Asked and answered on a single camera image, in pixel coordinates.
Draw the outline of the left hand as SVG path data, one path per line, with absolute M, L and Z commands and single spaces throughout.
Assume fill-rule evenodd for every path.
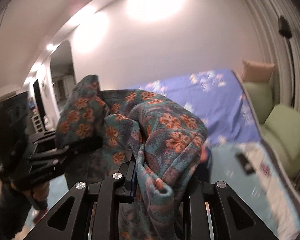
M 13 207 L 20 211 L 29 211 L 30 207 L 35 205 L 40 211 L 46 213 L 48 211 L 47 198 L 50 191 L 50 183 L 45 182 L 30 190 L 20 190 L 13 183 L 10 183 L 13 195 Z

